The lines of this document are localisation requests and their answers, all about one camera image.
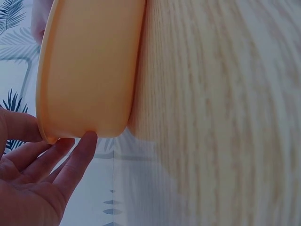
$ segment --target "palm leaf pattern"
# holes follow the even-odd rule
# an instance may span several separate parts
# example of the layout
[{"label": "palm leaf pattern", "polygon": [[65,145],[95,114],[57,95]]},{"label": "palm leaf pattern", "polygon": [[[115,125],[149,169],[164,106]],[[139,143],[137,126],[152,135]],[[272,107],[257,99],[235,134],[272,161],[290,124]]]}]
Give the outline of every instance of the palm leaf pattern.
[{"label": "palm leaf pattern", "polygon": [[0,36],[0,60],[9,59],[38,59],[40,46],[33,39],[29,27],[5,32]]},{"label": "palm leaf pattern", "polygon": [[23,0],[5,0],[0,6],[0,35],[7,29],[16,27],[25,18]]},{"label": "palm leaf pattern", "polygon": [[[13,111],[13,112],[19,112],[22,98],[20,98],[18,100],[18,94],[15,93],[14,96],[12,96],[12,93],[13,93],[13,88],[8,92],[7,101],[2,100],[2,102],[4,104],[3,106],[5,107],[6,110]],[[27,107],[27,104],[25,104],[25,106],[21,112],[27,113],[27,111],[28,111],[28,107]],[[13,150],[13,149],[21,146],[24,143],[25,142],[19,141],[19,140],[8,140],[6,143],[6,148],[9,150]]]}]

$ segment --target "finger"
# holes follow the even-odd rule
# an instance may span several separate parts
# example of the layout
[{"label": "finger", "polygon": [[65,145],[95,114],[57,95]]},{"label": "finger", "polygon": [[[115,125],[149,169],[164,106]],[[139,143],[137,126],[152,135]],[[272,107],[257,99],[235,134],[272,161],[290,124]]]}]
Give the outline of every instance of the finger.
[{"label": "finger", "polygon": [[35,161],[40,154],[49,149],[51,145],[44,141],[39,143],[26,143],[21,147],[9,152],[5,157],[11,160],[21,172]]},{"label": "finger", "polygon": [[56,168],[48,177],[46,177],[43,181],[53,183],[57,175],[61,172],[62,168],[66,165],[67,161],[69,161],[70,156],[58,167]]},{"label": "finger", "polygon": [[61,172],[53,181],[65,201],[68,202],[77,184],[82,179],[96,150],[97,135],[94,132],[86,133],[70,155]]},{"label": "finger", "polygon": [[6,140],[42,141],[37,119],[29,114],[0,109],[0,121],[7,132]]},{"label": "finger", "polygon": [[22,174],[29,178],[30,182],[41,181],[49,175],[54,166],[69,152],[74,143],[74,139],[60,139],[27,167]]}]

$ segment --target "wooden surface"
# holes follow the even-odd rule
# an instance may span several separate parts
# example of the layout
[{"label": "wooden surface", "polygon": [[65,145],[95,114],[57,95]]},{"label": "wooden surface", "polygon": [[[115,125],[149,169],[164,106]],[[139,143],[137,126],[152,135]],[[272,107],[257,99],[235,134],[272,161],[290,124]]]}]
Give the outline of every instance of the wooden surface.
[{"label": "wooden surface", "polygon": [[[141,160],[151,170],[132,190],[165,170],[185,200],[179,225],[301,224],[299,0],[148,0],[137,74],[129,129],[157,166]],[[114,176],[135,178],[125,167]]]}]

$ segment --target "wood grain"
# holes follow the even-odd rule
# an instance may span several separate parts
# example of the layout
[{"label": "wood grain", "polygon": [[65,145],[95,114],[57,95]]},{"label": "wood grain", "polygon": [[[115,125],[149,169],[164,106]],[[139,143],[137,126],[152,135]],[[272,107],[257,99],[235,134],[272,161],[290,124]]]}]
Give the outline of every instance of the wood grain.
[{"label": "wood grain", "polygon": [[147,4],[129,128],[156,142],[181,211],[202,226],[300,226],[300,1]]}]

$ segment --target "plastic bowl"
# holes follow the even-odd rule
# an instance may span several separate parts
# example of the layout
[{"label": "plastic bowl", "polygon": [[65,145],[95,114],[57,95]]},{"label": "plastic bowl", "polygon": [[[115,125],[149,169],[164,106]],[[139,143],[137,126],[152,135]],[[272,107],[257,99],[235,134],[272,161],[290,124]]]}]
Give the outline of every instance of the plastic bowl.
[{"label": "plastic bowl", "polygon": [[41,48],[36,111],[41,135],[121,134],[131,111],[143,0],[55,0]]}]

